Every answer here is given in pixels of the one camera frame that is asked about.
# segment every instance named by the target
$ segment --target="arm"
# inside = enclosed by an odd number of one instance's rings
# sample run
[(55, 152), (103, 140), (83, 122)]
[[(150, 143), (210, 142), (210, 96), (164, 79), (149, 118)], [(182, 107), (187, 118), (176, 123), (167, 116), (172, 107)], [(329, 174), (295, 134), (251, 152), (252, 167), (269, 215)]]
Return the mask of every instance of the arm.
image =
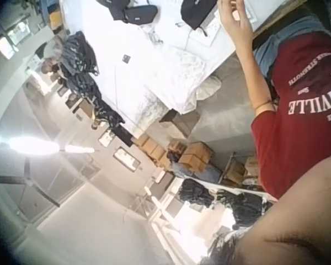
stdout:
[(331, 158), (302, 176), (238, 247), (252, 265), (331, 264)]
[(275, 107), (271, 102), (269, 86), (261, 74), (252, 51), (238, 54), (238, 57), (243, 67), (249, 98), (255, 115), (258, 116), (267, 110), (275, 112)]
[[(238, 11), (240, 21), (234, 19), (232, 12), (235, 9)], [(218, 0), (218, 10), (221, 22), (236, 47), (256, 116), (266, 110), (274, 112), (269, 87), (253, 56), (253, 29), (245, 12), (244, 0)]]

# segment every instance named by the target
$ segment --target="gray floor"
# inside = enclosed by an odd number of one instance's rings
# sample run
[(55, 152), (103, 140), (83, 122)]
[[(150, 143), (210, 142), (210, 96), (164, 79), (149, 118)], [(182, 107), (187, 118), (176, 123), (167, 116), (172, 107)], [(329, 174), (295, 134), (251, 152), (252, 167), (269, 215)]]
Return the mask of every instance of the gray floor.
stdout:
[[(188, 141), (207, 143), (216, 153), (212, 163), (224, 168), (233, 151), (239, 157), (253, 154), (250, 125), (254, 113), (250, 107), (243, 71), (235, 55), (214, 74), (222, 81), (222, 87), (212, 97), (197, 103), (201, 119)], [(154, 123), (147, 133), (160, 145), (168, 145), (170, 137), (158, 123)]]

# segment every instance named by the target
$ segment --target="white table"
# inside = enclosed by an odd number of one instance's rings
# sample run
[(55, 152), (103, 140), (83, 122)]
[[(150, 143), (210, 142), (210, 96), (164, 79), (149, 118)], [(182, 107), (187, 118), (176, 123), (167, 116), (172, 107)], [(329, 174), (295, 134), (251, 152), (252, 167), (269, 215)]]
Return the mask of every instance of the white table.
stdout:
[[(159, 14), (154, 21), (155, 31), (162, 41), (170, 46), (198, 55), (205, 63), (205, 73), (198, 84), (213, 73), (234, 53), (234, 45), (223, 30), (219, 29), (212, 45), (204, 46), (189, 38), (190, 27), (175, 26), (181, 22), (180, 5), (169, 3), (177, 0), (150, 0), (159, 6)], [(285, 0), (249, 0), (257, 18), (254, 30), (261, 26)], [(144, 85), (143, 65), (147, 62), (150, 41), (145, 39), (139, 27), (115, 22), (109, 10), (94, 0), (63, 0), (62, 9), (66, 27), (74, 33), (82, 30), (92, 45), (98, 61), (100, 75), (95, 78), (103, 99), (126, 120), (127, 128), (139, 137), (155, 120), (164, 115), (171, 103), (164, 98), (166, 93), (157, 93)], [(147, 4), (138, 0), (138, 4)], [(122, 57), (131, 56), (129, 64)]]

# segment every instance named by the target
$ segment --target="ceiling fan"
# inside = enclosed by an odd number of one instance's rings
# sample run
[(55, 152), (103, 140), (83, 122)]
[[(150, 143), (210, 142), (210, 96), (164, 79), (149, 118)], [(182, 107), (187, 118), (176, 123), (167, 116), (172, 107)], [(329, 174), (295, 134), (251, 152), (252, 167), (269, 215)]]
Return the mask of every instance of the ceiling fan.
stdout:
[(45, 199), (47, 199), (50, 203), (52, 203), (56, 207), (60, 207), (60, 204), (54, 199), (52, 199), (48, 194), (46, 194), (46, 192), (39, 187), (38, 183), (31, 178), (30, 159), (28, 157), (26, 157), (24, 161), (24, 173), (22, 177), (0, 175), (0, 184), (25, 185), (24, 190), (26, 189), (27, 186), (32, 187), (40, 195), (42, 195)]

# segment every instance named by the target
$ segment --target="hand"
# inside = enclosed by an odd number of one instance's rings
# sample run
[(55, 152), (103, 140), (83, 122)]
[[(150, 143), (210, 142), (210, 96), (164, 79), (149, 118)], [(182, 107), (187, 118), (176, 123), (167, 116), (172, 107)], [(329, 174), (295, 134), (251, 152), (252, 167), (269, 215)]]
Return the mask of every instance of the hand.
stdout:
[[(253, 28), (245, 12), (244, 0), (218, 0), (221, 23), (232, 38), (237, 53), (252, 52)], [(236, 21), (233, 12), (237, 10), (240, 21)]]

